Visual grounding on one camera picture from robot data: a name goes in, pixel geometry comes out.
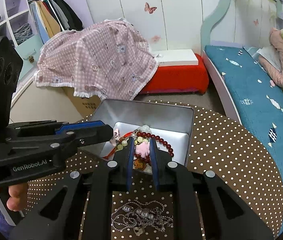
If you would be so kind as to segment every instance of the table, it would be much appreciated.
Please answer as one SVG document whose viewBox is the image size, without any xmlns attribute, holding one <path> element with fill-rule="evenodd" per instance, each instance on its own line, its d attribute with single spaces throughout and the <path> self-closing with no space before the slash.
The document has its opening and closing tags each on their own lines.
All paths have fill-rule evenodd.
<svg viewBox="0 0 283 240">
<path fill-rule="evenodd" d="M 283 221 L 283 183 L 275 161 L 262 143 L 236 121 L 211 110 L 183 103 L 152 102 L 194 108 L 194 127 L 187 168 L 198 173 L 213 170 L 261 217 L 274 236 L 277 236 Z M 28 206 L 25 212 L 29 212 L 70 171 L 91 172 L 99 161 L 96 157 L 78 150 L 76 155 L 67 160 L 65 171 L 29 182 Z M 135 171 L 133 183 L 128 194 L 113 192 L 113 211 L 129 199 L 138 198 L 142 203 L 158 200 L 167 205 L 166 215 L 173 214 L 171 193 L 155 192 L 150 187 L 151 176 Z M 173 228 L 167 228 L 162 233 L 148 227 L 146 233 L 138 239 L 173 239 Z M 119 232 L 112 228 L 111 239 L 122 238 L 135 239 L 136 235 L 132 230 Z"/>
</svg>

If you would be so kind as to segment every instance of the pink quilt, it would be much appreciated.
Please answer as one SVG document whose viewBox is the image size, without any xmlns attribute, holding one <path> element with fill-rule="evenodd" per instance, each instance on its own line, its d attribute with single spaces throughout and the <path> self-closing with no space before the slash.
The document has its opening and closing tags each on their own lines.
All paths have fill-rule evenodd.
<svg viewBox="0 0 283 240">
<path fill-rule="evenodd" d="M 133 100 L 152 78 L 158 61 L 127 21 L 64 31 L 44 44 L 36 86 L 74 87 L 74 96 Z"/>
</svg>

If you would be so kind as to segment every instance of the jewelry pile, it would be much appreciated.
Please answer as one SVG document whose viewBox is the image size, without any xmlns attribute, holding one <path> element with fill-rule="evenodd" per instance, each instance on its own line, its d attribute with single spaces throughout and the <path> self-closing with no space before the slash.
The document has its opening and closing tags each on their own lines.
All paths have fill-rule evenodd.
<svg viewBox="0 0 283 240">
<path fill-rule="evenodd" d="M 114 130 L 114 136 L 110 140 L 110 143 L 114 146 L 114 149 L 104 157 L 108 160 L 116 151 L 122 150 L 124 147 L 127 147 L 127 140 L 129 137 L 134 139 L 135 153 L 134 153 L 134 166 L 133 168 L 140 171 L 145 171 L 152 173 L 151 161 L 150 161 L 150 150 L 149 150 L 149 141 L 151 138 L 155 138 L 156 141 L 163 144 L 168 149 L 168 153 L 171 157 L 174 156 L 174 150 L 167 141 L 160 136 L 152 134 L 151 129 L 148 125 L 143 125 L 138 127 L 136 130 L 126 133 L 124 136 L 120 137 L 118 129 Z"/>
<path fill-rule="evenodd" d="M 159 204 L 161 207 L 157 206 L 151 209 L 145 207 L 152 203 Z M 145 228 L 148 226 L 151 226 L 160 232 L 165 232 L 165 227 L 173 228 L 173 216 L 162 215 L 165 206 L 166 205 L 163 205 L 156 200 L 146 202 L 145 204 L 142 204 L 137 200 L 127 202 L 118 209 L 115 209 L 115 212 L 111 214 L 111 226 L 120 232 L 132 228 L 136 236 L 140 236 L 144 233 Z"/>
</svg>

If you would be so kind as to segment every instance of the human hand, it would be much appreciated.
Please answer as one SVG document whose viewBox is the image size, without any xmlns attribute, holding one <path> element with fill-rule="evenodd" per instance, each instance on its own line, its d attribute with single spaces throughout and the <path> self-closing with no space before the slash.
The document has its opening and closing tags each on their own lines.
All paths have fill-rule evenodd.
<svg viewBox="0 0 283 240">
<path fill-rule="evenodd" d="M 12 211 L 20 211 L 27 206 L 28 184 L 18 184 L 9 187 L 10 198 L 7 207 Z"/>
</svg>

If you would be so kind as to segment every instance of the drawer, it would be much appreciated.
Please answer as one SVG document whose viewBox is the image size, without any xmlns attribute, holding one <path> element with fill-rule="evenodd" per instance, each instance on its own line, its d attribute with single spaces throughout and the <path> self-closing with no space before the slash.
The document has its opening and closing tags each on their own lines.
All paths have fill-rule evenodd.
<svg viewBox="0 0 283 240">
<path fill-rule="evenodd" d="M 26 75 L 29 70 L 37 66 L 37 61 L 39 59 L 40 49 L 42 46 L 43 41 L 40 35 L 37 34 L 16 47 L 16 51 L 18 52 L 19 56 L 24 60 L 23 67 L 19 75 L 19 80 L 21 80 L 22 77 Z M 35 61 L 33 63 L 29 62 L 29 56 L 34 57 Z"/>
</svg>

